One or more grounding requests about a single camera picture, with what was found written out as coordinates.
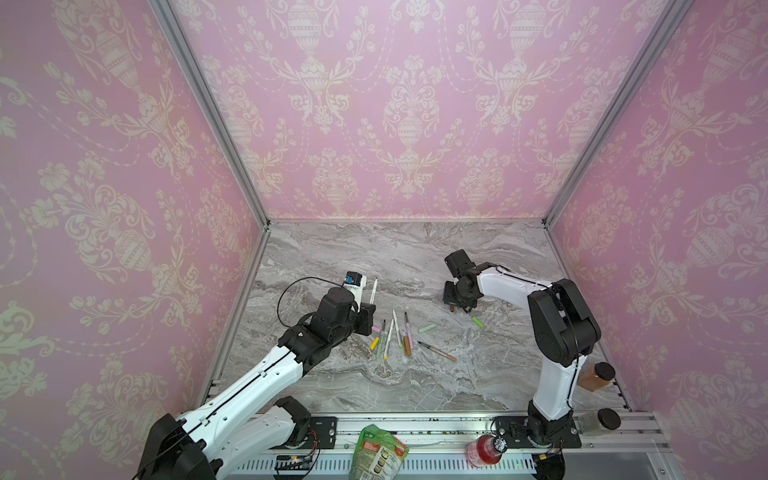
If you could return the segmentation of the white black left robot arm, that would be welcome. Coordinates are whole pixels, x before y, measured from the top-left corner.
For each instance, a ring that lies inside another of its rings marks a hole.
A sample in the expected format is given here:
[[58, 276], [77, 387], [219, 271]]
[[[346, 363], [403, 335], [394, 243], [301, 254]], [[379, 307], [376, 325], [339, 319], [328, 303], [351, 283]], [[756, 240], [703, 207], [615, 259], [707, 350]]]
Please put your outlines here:
[[166, 414], [157, 420], [136, 478], [225, 479], [255, 455], [310, 440], [309, 411], [280, 394], [350, 335], [371, 334], [376, 306], [363, 299], [365, 288], [364, 277], [347, 277], [223, 392], [178, 417]]

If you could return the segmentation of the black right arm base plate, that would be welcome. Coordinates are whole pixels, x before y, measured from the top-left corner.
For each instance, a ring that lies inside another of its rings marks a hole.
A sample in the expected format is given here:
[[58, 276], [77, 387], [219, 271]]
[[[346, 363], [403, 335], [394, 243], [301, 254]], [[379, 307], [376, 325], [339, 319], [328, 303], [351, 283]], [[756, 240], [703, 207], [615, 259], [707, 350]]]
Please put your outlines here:
[[573, 414], [550, 421], [531, 415], [494, 417], [491, 431], [509, 449], [579, 449], [582, 446]]

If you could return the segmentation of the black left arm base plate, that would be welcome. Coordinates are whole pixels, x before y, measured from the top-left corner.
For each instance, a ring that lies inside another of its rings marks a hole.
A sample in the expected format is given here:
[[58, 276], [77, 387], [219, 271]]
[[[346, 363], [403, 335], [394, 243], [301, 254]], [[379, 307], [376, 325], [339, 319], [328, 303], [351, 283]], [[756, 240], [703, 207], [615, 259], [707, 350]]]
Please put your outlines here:
[[336, 416], [313, 416], [298, 427], [298, 431], [284, 444], [287, 449], [333, 449], [338, 433]]

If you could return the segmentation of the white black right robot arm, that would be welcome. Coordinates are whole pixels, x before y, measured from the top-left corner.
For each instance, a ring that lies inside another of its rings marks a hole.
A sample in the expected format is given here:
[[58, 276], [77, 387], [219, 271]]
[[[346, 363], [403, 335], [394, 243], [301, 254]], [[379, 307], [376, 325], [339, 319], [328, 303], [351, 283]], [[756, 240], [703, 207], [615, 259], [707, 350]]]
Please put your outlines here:
[[453, 279], [443, 302], [469, 313], [483, 297], [525, 310], [543, 355], [539, 384], [528, 405], [527, 435], [538, 446], [558, 445], [573, 424], [573, 392], [601, 329], [577, 285], [569, 279], [533, 280], [490, 262], [477, 264], [458, 250], [445, 258]]

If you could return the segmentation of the white pen brown tip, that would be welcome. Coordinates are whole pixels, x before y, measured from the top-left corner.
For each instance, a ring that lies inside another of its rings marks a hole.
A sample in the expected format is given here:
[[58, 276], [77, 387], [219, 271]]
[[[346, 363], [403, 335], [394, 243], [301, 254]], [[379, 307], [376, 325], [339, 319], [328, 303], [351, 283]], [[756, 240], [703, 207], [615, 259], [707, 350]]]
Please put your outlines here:
[[372, 305], [375, 304], [375, 297], [376, 297], [376, 293], [377, 293], [377, 287], [378, 287], [378, 279], [374, 279], [373, 287], [372, 287], [370, 298], [369, 298], [369, 303], [372, 304]]

